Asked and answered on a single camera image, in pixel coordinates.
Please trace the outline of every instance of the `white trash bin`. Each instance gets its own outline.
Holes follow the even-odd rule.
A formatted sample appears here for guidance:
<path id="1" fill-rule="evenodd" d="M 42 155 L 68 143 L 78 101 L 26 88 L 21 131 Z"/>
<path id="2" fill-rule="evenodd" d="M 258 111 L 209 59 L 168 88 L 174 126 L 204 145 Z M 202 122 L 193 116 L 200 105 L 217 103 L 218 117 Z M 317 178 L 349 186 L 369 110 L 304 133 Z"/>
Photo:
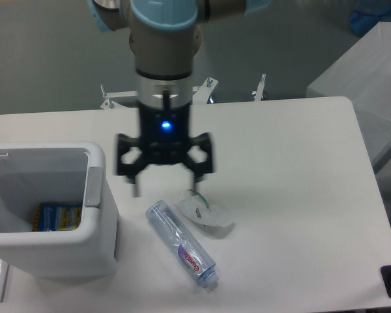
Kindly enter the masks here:
<path id="1" fill-rule="evenodd" d="M 77 229 L 32 232 L 40 203 L 83 203 Z M 117 269 L 120 216 L 91 142 L 0 143 L 0 258 L 37 277 Z"/>

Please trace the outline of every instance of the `bottle label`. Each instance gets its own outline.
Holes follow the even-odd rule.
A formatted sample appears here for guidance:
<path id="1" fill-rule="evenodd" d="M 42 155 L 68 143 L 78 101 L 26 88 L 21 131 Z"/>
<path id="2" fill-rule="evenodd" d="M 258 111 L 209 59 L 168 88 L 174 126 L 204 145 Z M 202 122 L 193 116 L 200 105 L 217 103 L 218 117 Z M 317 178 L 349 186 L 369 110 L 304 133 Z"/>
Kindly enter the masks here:
<path id="1" fill-rule="evenodd" d="M 199 273 L 201 272 L 201 267 L 195 259 L 185 250 L 185 248 L 180 245 L 178 247 L 178 255 L 184 265 L 188 268 L 191 273 Z"/>

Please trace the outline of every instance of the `bottle cap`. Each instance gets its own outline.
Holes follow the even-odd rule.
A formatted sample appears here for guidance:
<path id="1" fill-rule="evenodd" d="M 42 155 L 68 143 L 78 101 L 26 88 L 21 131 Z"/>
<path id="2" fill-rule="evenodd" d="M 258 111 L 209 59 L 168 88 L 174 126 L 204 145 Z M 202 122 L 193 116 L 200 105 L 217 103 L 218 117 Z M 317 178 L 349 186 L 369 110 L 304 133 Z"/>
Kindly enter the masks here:
<path id="1" fill-rule="evenodd" d="M 213 271 L 203 282 L 203 287 L 211 288 L 218 281 L 219 276 Z"/>

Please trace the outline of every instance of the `light blue joint cover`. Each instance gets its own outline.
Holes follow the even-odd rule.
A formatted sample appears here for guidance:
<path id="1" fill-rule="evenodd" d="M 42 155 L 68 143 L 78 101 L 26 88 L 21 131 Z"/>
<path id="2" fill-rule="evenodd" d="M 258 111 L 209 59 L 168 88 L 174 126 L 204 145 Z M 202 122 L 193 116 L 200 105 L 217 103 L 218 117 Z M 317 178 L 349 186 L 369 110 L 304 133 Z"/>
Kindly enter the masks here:
<path id="1" fill-rule="evenodd" d="M 270 3 L 271 0 L 246 0 L 245 14 L 266 8 Z"/>
<path id="2" fill-rule="evenodd" d="M 88 4 L 89 4 L 89 8 L 90 8 L 91 14 L 93 15 L 94 22 L 96 22 L 98 29 L 99 29 L 100 31 L 104 32 L 104 33 L 107 33 L 107 32 L 109 32 L 109 31 L 112 31 L 112 30 L 106 25 L 106 23 L 103 22 L 103 20 L 102 20 L 102 18 L 100 17 L 100 15 L 98 15 L 97 10 L 96 10 L 96 7 L 94 6 L 93 0 L 87 0 L 87 2 L 88 2 Z"/>
<path id="3" fill-rule="evenodd" d="M 180 31 L 197 20 L 196 0 L 132 0 L 131 4 L 137 18 L 163 31 Z"/>

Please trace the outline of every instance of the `transparent plastic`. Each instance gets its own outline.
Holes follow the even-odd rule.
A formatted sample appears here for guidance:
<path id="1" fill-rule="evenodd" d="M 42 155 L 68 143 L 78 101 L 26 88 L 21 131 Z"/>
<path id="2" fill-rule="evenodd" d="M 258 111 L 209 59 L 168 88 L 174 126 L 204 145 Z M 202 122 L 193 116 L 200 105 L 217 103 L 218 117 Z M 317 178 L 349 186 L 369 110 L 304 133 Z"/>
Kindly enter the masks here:
<path id="1" fill-rule="evenodd" d="M 178 257 L 191 277 L 202 287 L 213 287 L 218 280 L 216 262 L 164 201 L 156 202 L 146 217 L 163 242 Z"/>

